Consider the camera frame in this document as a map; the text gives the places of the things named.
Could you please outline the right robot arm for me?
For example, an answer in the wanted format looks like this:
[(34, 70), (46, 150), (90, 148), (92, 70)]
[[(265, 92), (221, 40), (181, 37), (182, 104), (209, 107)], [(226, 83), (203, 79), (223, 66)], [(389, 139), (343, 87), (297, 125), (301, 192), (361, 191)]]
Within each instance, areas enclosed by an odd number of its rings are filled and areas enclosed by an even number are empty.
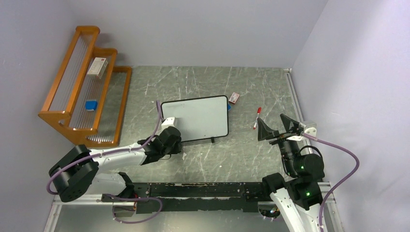
[(319, 181), (324, 178), (324, 162), (320, 151), (302, 154), (298, 142), (317, 133), (316, 123), (298, 122), (280, 114), (284, 133), (269, 128), (257, 119), (258, 141), (269, 141), (280, 150), (285, 174), (292, 179), (285, 181), (280, 173), (262, 179), (261, 195), (272, 200), (291, 232), (325, 232), (327, 226), (322, 212), (323, 196)]

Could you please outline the black framed whiteboard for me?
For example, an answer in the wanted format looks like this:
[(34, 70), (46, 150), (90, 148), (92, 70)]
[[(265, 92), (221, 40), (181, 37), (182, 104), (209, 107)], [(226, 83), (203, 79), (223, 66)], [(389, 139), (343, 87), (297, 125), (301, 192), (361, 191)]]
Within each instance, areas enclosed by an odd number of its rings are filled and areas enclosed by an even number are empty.
[(162, 117), (174, 117), (182, 142), (214, 139), (229, 134), (228, 98), (225, 95), (161, 103)]

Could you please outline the white marker pen body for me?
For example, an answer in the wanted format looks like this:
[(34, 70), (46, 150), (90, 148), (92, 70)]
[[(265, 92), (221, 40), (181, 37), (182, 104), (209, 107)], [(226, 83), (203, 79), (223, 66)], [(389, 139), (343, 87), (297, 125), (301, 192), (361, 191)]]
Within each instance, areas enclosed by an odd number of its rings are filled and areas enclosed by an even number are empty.
[(258, 113), (257, 116), (256, 116), (256, 119), (255, 119), (255, 122), (254, 122), (254, 124), (253, 124), (253, 129), (254, 129), (254, 130), (257, 128), (259, 115), (260, 115), (260, 114)]

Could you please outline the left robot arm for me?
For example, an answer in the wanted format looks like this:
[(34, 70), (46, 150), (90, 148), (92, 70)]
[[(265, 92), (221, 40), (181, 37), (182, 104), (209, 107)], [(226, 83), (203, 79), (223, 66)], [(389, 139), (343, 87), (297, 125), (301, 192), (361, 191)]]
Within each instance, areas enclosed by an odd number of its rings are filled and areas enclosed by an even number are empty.
[(109, 194), (127, 201), (134, 195), (134, 185), (125, 173), (113, 174), (112, 170), (157, 162), (181, 149), (181, 133), (172, 126), (153, 138), (119, 148), (101, 150), (76, 145), (49, 170), (46, 189), (65, 203), (84, 194)]

